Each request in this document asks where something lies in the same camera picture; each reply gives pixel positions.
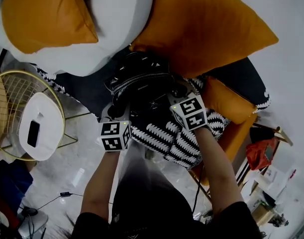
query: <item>gold wire chair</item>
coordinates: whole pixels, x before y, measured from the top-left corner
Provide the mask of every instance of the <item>gold wire chair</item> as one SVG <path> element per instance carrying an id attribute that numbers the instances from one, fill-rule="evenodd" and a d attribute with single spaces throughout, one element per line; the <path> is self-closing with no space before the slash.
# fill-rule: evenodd
<path id="1" fill-rule="evenodd" d="M 6 135 L 13 134 L 18 137 L 19 125 L 24 107 L 30 98 L 38 92 L 46 94 L 58 106 L 64 123 L 64 131 L 66 120 L 90 114 L 86 113 L 65 118 L 64 110 L 59 98 L 44 80 L 22 70 L 6 71 L 0 74 L 0 143 Z M 59 146 L 64 135 L 72 139 L 73 142 Z M 76 143 L 77 141 L 77 139 L 63 133 L 58 148 Z M 6 149 L 11 147 L 12 144 L 5 147 L 0 146 L 0 150 L 16 159 L 34 161 L 34 159 L 21 158 L 6 151 Z"/>

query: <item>black cable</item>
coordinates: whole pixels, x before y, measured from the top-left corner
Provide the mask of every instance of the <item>black cable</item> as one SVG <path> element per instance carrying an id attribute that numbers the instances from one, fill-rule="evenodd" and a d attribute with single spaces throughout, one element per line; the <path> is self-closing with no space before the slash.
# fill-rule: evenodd
<path id="1" fill-rule="evenodd" d="M 37 210 L 41 209 L 42 207 L 46 206 L 47 204 L 50 204 L 51 202 L 55 201 L 59 197 L 61 197 L 61 196 L 56 197 L 55 199 L 51 200 L 50 202 L 46 203 L 45 205 L 39 207 Z"/>
<path id="2" fill-rule="evenodd" d="M 76 195 L 76 196 L 83 197 L 83 195 L 78 195 L 78 194 L 75 194 L 75 193 L 71 193 L 71 195 Z"/>
<path id="3" fill-rule="evenodd" d="M 195 196 L 195 202 L 194 202 L 194 207 L 193 207 L 193 214 L 194 214 L 194 211 L 195 211 L 195 208 L 196 208 L 198 193 L 200 192 L 200 189 L 201 189 L 202 173 L 203 173 L 203 166 L 202 166 L 202 169 L 201 169 L 200 178 L 198 180 L 198 188 L 197 188 L 197 192 L 196 192 L 196 196 Z"/>
<path id="4" fill-rule="evenodd" d="M 33 223 L 33 221 L 32 221 L 31 216 L 30 216 L 29 214 L 28 214 L 28 216 L 29 216 L 29 219 L 30 219 L 30 221 L 31 221 L 31 223 L 32 223 L 32 236 L 30 236 L 30 238 L 33 239 L 33 234 L 34 234 L 34 223 Z"/>
<path id="5" fill-rule="evenodd" d="M 80 196 L 80 197 L 83 197 L 83 195 L 79 195 L 79 194 L 75 194 L 75 193 L 70 193 L 70 192 L 61 192 L 60 193 L 60 196 L 57 196 L 55 199 L 49 201 L 48 203 L 46 203 L 45 205 L 39 207 L 37 210 L 41 209 L 42 207 L 45 207 L 46 205 L 50 204 L 51 202 L 55 201 L 56 199 L 58 199 L 59 197 L 63 198 L 63 197 L 70 197 L 72 195 L 76 195 L 76 196 Z"/>
<path id="6" fill-rule="evenodd" d="M 32 239 L 32 237 L 31 237 L 31 230 L 30 230 L 30 223 L 29 223 L 29 221 L 28 221 L 28 228 L 29 228 L 29 238 L 30 239 Z"/>

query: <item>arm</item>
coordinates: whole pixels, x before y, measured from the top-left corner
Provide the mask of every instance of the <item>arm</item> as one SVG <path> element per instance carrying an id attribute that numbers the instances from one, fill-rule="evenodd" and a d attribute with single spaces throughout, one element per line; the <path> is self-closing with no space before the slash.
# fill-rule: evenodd
<path id="1" fill-rule="evenodd" d="M 213 213 L 217 215 L 228 206 L 243 199 L 232 165 L 211 132 L 201 127 L 195 130 L 195 135 L 210 184 Z"/>
<path id="2" fill-rule="evenodd" d="M 106 152 L 84 192 L 81 213 L 108 220 L 108 203 L 120 152 Z"/>

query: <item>blue cloth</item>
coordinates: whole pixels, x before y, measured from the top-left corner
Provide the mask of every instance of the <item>blue cloth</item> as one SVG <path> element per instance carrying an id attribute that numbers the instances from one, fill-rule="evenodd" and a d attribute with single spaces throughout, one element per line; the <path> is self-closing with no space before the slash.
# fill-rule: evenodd
<path id="1" fill-rule="evenodd" d="M 0 197 L 17 214 L 20 203 L 33 182 L 24 162 L 15 160 L 8 164 L 0 161 Z"/>

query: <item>person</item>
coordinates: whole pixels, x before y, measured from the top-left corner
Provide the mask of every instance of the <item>person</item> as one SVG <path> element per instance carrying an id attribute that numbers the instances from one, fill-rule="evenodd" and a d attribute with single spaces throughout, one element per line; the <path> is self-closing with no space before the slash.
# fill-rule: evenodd
<path id="1" fill-rule="evenodd" d="M 261 238 L 243 202 L 231 163 L 205 128 L 195 130 L 210 184 L 214 218 L 193 219 L 189 204 L 132 142 L 124 159 L 109 218 L 109 200 L 119 152 L 107 152 L 84 192 L 71 238 Z"/>
<path id="2" fill-rule="evenodd" d="M 27 153 L 22 158 L 31 159 Z M 21 238 L 17 211 L 33 182 L 30 172 L 35 165 L 36 161 L 19 159 L 10 164 L 0 161 L 0 238 Z"/>

